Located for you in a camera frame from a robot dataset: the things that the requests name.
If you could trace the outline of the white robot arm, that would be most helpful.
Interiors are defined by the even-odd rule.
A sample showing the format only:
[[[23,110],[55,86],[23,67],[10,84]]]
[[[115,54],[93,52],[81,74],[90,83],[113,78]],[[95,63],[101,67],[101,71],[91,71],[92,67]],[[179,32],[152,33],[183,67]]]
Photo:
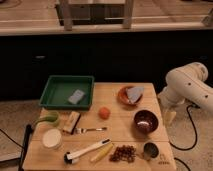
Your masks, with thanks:
[[[213,88],[205,84],[206,66],[193,62],[170,70],[165,77],[166,86],[157,95],[163,124],[168,126],[176,116],[175,108],[189,100],[213,114]]]

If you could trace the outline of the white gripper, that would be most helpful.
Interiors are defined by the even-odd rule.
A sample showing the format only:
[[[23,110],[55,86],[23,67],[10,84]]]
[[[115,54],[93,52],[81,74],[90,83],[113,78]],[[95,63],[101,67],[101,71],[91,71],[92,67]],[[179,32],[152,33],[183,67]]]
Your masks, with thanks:
[[[164,125],[169,126],[176,116],[176,111],[171,108],[183,104],[185,98],[169,87],[164,87],[157,97],[161,106],[166,109],[163,115]]]

